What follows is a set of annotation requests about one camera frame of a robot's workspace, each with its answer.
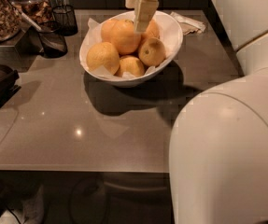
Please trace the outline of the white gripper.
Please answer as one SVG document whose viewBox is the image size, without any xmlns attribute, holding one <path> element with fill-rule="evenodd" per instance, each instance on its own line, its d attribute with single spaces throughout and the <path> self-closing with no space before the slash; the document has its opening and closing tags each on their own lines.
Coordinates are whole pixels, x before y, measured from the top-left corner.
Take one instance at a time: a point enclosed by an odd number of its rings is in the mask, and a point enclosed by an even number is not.
<svg viewBox="0 0 268 224">
<path fill-rule="evenodd" d="M 127 8 L 134 8 L 134 31 L 144 33 L 152 20 L 158 6 L 158 0 L 125 0 Z"/>
</svg>

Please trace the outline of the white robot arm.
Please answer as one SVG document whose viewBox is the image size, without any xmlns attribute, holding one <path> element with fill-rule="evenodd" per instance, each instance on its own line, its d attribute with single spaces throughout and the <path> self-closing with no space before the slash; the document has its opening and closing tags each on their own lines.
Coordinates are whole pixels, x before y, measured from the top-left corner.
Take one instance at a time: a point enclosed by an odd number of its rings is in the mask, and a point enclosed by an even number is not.
<svg viewBox="0 0 268 224">
<path fill-rule="evenodd" d="M 190 100 L 169 146 L 176 224 L 268 224 L 268 0 L 212 0 L 243 71 Z"/>
</svg>

